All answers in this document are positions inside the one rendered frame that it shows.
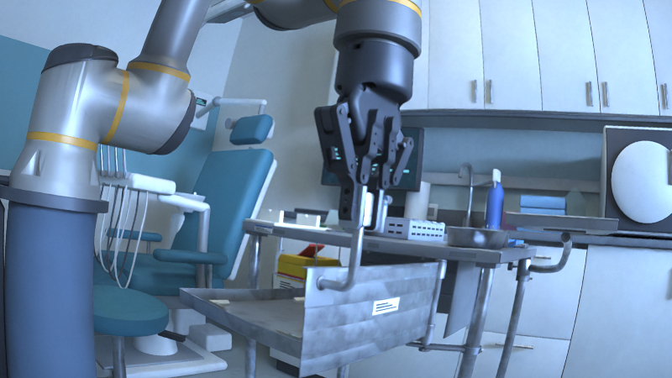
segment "white cabinet door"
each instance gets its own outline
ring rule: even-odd
[[[602,112],[660,115],[642,0],[587,0]]]
[[[496,375],[502,350],[502,347],[497,344],[504,344],[506,338],[507,336],[503,333],[483,333],[483,339],[480,342],[483,353],[476,357],[473,378],[492,378]],[[533,349],[513,348],[507,377],[560,378],[562,376],[567,349],[570,346],[569,340],[517,336],[513,345]]]
[[[444,334],[447,315],[438,313],[434,344],[463,344],[465,330],[462,329],[446,339]],[[400,346],[383,354],[371,357],[350,365],[350,378],[387,378],[387,377],[422,377],[452,378],[457,370],[459,353],[455,352],[420,352],[417,348]]]
[[[480,0],[486,109],[542,110],[530,0]]]
[[[429,38],[429,108],[483,109],[479,0],[434,0]]]
[[[591,245],[564,378],[669,377],[672,253]]]
[[[644,0],[648,32],[654,49],[656,80],[658,81],[660,115],[672,116],[672,1]]]
[[[595,51],[585,0],[533,0],[543,110],[599,113]]]
[[[413,97],[402,105],[402,110],[427,109],[428,76],[429,76],[429,0],[424,0],[423,11],[423,52],[413,65]]]
[[[537,256],[551,260],[532,259],[535,265],[552,265],[560,260],[562,248],[535,247]],[[572,337],[576,311],[579,307],[585,250],[573,249],[567,265],[558,273],[532,273],[528,281],[517,334],[550,339]],[[516,293],[516,269],[498,269],[492,285],[486,331],[506,333]]]

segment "yellow ring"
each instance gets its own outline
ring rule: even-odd
[[[356,1],[357,0],[343,0],[339,5],[339,9],[341,9],[345,4],[349,4],[349,3],[352,3],[352,2],[356,2]],[[417,15],[420,16],[420,18],[423,17],[423,11],[420,10],[420,8],[417,7],[416,3],[412,2],[411,0],[387,0],[387,1],[398,3],[398,4],[404,5],[406,7],[409,7],[413,12],[417,13]]]
[[[123,114],[123,109],[126,107],[126,98],[129,97],[129,73],[127,71],[122,71],[123,73],[123,84],[121,86],[121,97],[119,98],[119,105],[117,106],[117,112],[114,114],[114,119],[112,120],[112,126],[108,131],[108,135],[105,136],[105,139],[100,142],[101,144],[108,144],[112,137],[117,132],[119,127],[119,122],[121,122],[121,116]]]
[[[93,152],[98,151],[98,143],[93,143],[90,140],[75,138],[67,135],[44,133],[41,131],[31,131],[26,135],[27,140],[46,140],[47,142],[56,142],[63,144],[75,145]]]
[[[156,65],[154,63],[144,63],[142,61],[132,61],[129,63],[128,66],[126,66],[127,70],[131,69],[137,69],[137,70],[148,70],[148,71],[156,71],[160,73],[165,73],[170,76],[177,77],[178,79],[182,79],[186,82],[189,82],[191,80],[191,76],[187,75],[186,73],[182,71],[178,71],[175,68],[170,68],[166,66],[161,66],[161,65]]]
[[[332,12],[338,13],[339,12],[339,7],[336,6],[336,4],[333,3],[333,0],[324,0],[324,3],[327,4],[327,7],[331,9]]]

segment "headrest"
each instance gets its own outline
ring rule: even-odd
[[[272,136],[273,125],[273,118],[268,114],[242,117],[236,121],[229,140],[235,145],[260,144]]]

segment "metal bowl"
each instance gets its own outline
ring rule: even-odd
[[[448,245],[463,248],[502,249],[509,243],[509,232],[500,229],[446,226]]]

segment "blue bottle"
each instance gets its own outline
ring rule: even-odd
[[[500,229],[501,211],[504,208],[504,188],[501,187],[501,172],[492,170],[492,186],[488,191],[486,228]]]

